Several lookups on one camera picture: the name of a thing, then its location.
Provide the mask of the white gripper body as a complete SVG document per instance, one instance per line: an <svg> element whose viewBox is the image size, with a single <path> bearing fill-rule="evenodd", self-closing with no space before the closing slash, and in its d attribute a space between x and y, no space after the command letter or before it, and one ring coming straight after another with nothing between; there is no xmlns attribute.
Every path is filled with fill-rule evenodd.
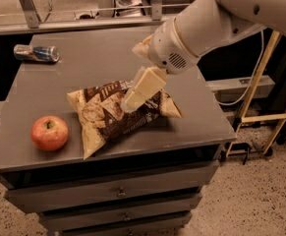
<svg viewBox="0 0 286 236"><path fill-rule="evenodd" d="M178 75L196 66L200 58L183 43L175 19L160 26L149 42L148 59L168 74Z"/></svg>

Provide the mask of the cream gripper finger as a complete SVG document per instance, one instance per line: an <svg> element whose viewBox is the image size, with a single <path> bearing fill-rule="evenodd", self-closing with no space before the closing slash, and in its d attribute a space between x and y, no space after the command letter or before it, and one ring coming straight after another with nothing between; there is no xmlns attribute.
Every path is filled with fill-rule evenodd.
<svg viewBox="0 0 286 236"><path fill-rule="evenodd" d="M164 88L166 79L166 72L157 66L141 67L122 99L121 109L127 113L136 111Z"/></svg>
<svg viewBox="0 0 286 236"><path fill-rule="evenodd" d="M149 50L149 46L150 46L150 41L152 40L152 34L149 35L148 37L146 37L143 41L139 42L138 44L136 44L132 51L142 57L142 58L147 58L148 57L148 50Z"/></svg>

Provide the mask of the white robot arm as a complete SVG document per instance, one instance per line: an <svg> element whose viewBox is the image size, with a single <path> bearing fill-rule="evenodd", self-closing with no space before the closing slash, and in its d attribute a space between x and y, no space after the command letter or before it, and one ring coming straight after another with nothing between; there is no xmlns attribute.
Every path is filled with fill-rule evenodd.
<svg viewBox="0 0 286 236"><path fill-rule="evenodd" d="M208 52L265 28L286 36L286 0L195 0L133 48L156 68L139 69L121 108L137 110L163 89L168 74L183 73Z"/></svg>

